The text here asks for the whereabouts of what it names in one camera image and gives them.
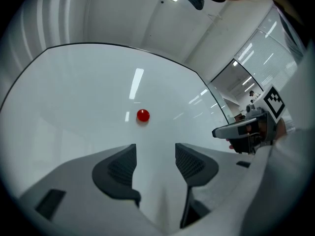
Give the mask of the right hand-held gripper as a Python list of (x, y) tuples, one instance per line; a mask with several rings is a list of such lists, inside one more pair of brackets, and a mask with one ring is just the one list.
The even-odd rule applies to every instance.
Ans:
[(246, 115), (238, 123), (215, 128), (214, 138), (230, 139), (235, 152), (255, 154), (256, 150), (286, 133), (283, 113), (286, 105), (280, 92), (270, 85), (256, 100), (246, 106)]

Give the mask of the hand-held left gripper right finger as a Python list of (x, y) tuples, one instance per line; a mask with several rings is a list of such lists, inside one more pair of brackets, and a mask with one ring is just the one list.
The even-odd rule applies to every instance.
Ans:
[(183, 229), (225, 201), (244, 178), (253, 156), (176, 143), (175, 159), (187, 184)]

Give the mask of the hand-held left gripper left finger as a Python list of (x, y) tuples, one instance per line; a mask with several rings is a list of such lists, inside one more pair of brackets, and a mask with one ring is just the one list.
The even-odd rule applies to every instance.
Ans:
[(136, 165), (134, 144), (76, 158), (32, 185), (19, 203), (48, 236), (159, 236), (139, 210)]

